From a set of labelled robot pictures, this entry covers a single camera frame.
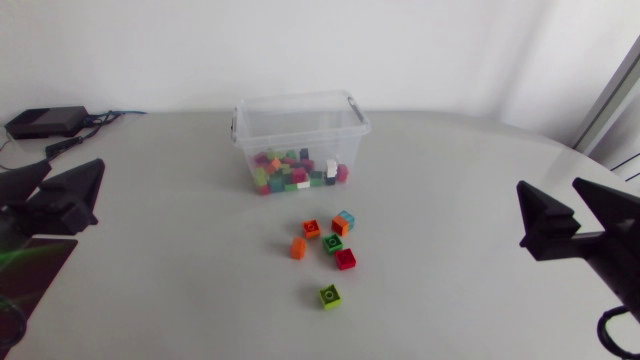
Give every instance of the toy block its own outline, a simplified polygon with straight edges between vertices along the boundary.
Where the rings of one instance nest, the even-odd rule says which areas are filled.
[[[267,165],[265,165],[265,166],[264,166],[264,170],[267,172],[267,174],[272,175],[272,174],[273,174],[273,173],[275,173],[275,172],[276,172],[276,170],[278,170],[278,169],[276,169],[276,168],[275,168],[273,165],[271,165],[271,164],[267,164]]]
[[[253,157],[253,161],[257,165],[267,164],[269,163],[269,158],[267,157],[267,153],[262,151]]]
[[[342,304],[342,298],[340,298],[340,294],[338,294],[338,289],[336,289],[336,286],[333,284],[321,289],[319,295],[320,301],[322,301],[322,307],[325,310],[333,309]]]
[[[340,216],[341,218],[347,220],[349,222],[349,230],[353,230],[353,227],[356,225],[356,218],[353,217],[353,215],[351,215],[348,212],[342,210],[342,211],[340,211],[338,216]]]
[[[347,165],[345,165],[345,164],[338,165],[337,180],[339,182],[347,182],[347,177],[348,176],[349,176],[349,169],[347,169]]]
[[[338,163],[333,160],[327,160],[327,177],[335,177],[338,175]]]
[[[272,193],[284,191],[284,181],[280,176],[272,176],[269,178],[269,190]]]
[[[315,170],[315,163],[313,162],[313,160],[303,159],[300,160],[300,164],[302,164],[307,172],[312,172],[313,170]]]
[[[331,234],[322,238],[322,245],[327,254],[331,255],[338,250],[342,250],[342,239],[336,234]]]
[[[351,249],[338,250],[334,255],[338,269],[346,270],[356,266],[356,258]]]
[[[340,236],[345,236],[349,232],[349,222],[338,215],[331,220],[331,230]]]
[[[320,226],[318,222],[314,220],[305,221],[302,223],[302,230],[304,230],[304,237],[311,239],[320,236]]]
[[[331,185],[335,185],[336,184],[336,178],[335,177],[326,177],[324,179],[325,184],[331,186]]]
[[[294,237],[291,244],[291,257],[301,260],[304,257],[304,253],[307,250],[307,242],[301,237]]]
[[[296,154],[295,150],[289,150],[284,154],[284,157],[287,159],[298,160],[298,154]]]
[[[280,162],[283,163],[283,164],[287,164],[287,165],[291,166],[293,164],[296,164],[298,162],[298,160],[292,159],[292,158],[284,158],[284,159],[280,160]]]
[[[276,170],[280,169],[280,165],[282,165],[282,163],[280,162],[280,159],[275,158],[271,160],[271,166],[273,166]]]
[[[304,170],[304,168],[295,168],[293,169],[291,174],[293,175],[294,183],[299,183],[307,180],[307,172]]]
[[[258,187],[258,194],[260,194],[260,195],[269,195],[269,194],[271,194],[271,189],[269,189],[269,186],[267,186],[267,185],[259,186]]]
[[[324,185],[324,179],[311,179],[311,187],[318,187]]]
[[[298,190],[307,189],[307,188],[310,188],[310,187],[311,187],[311,181],[309,181],[309,179],[298,183]]]
[[[256,186],[266,186],[267,185],[267,176],[266,174],[255,174],[253,177]]]

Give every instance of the clear plastic container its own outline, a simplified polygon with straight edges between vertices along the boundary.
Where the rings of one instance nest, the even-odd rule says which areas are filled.
[[[242,100],[231,139],[244,151],[258,193],[267,195],[347,182],[369,131],[353,97],[330,91]]]

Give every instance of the white table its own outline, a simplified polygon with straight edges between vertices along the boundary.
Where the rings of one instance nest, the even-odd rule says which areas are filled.
[[[609,359],[601,313],[618,300],[582,260],[535,262],[515,186],[527,180],[599,230],[571,181],[632,191],[551,140],[493,122],[369,113],[350,183],[261,197],[229,113],[128,116],[53,162],[107,169],[95,213],[9,359]],[[39,160],[25,140],[0,163]],[[341,272],[300,223],[348,210]],[[321,309],[336,284],[342,305]],[[640,327],[612,321],[634,349]]]

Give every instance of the green lego brick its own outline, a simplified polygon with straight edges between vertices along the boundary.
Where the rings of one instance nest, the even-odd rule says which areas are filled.
[[[338,293],[336,286],[331,284],[324,289],[321,289],[318,294],[320,295],[320,301],[322,301],[322,307],[325,310],[336,308],[342,304],[342,298]]]
[[[284,180],[280,176],[269,178],[269,189],[272,193],[284,191]]]
[[[342,250],[342,239],[336,234],[331,234],[322,238],[322,245],[327,254],[331,255],[338,250]]]
[[[298,155],[296,154],[295,150],[289,150],[287,151],[286,154],[284,154],[284,157],[286,158],[290,158],[290,159],[296,159],[298,160]]]

